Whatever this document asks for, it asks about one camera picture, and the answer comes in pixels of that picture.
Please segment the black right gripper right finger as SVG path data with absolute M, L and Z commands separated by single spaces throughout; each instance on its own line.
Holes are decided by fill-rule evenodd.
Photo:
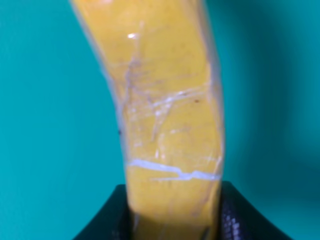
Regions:
M 290 240 L 265 218 L 229 181 L 222 182 L 219 240 Z

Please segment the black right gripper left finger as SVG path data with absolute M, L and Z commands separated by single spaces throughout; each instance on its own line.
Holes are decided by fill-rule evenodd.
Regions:
M 130 240 L 131 221 L 124 184 L 119 184 L 75 240 Z

